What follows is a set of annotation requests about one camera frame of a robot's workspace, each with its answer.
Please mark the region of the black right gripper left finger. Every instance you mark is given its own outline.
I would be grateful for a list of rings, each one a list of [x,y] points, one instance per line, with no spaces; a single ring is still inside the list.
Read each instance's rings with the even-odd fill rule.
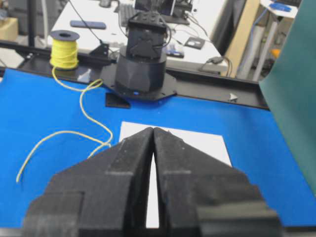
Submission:
[[[50,179],[33,200],[25,237],[121,237],[146,221],[153,155],[151,127],[79,162]]]

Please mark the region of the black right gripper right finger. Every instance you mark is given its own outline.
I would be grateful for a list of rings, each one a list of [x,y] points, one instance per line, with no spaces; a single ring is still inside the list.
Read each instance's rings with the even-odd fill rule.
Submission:
[[[247,176],[154,129],[159,210],[170,237],[280,237],[278,214]]]

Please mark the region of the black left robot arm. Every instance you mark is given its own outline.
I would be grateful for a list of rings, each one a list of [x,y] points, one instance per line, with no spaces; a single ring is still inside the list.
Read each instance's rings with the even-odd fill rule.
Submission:
[[[176,95],[177,80],[166,72],[167,25],[155,11],[138,12],[127,23],[128,41],[117,62],[104,66],[103,85],[123,98],[156,101]]]

